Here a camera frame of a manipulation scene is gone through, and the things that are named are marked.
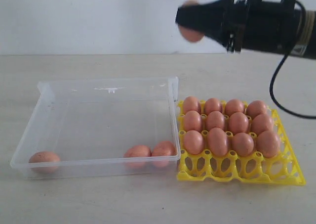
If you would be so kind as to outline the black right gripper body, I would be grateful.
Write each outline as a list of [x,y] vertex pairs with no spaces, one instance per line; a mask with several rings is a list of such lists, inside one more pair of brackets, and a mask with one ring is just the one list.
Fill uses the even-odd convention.
[[300,14],[294,8],[295,3],[296,0],[232,3],[223,15],[222,46],[230,52],[242,49],[285,52],[298,36]]

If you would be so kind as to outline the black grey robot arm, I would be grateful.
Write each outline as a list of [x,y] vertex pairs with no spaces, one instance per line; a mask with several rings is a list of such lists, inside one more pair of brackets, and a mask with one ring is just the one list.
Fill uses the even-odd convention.
[[202,33],[229,52],[242,49],[315,59],[316,13],[297,0],[217,0],[182,6],[176,24]]

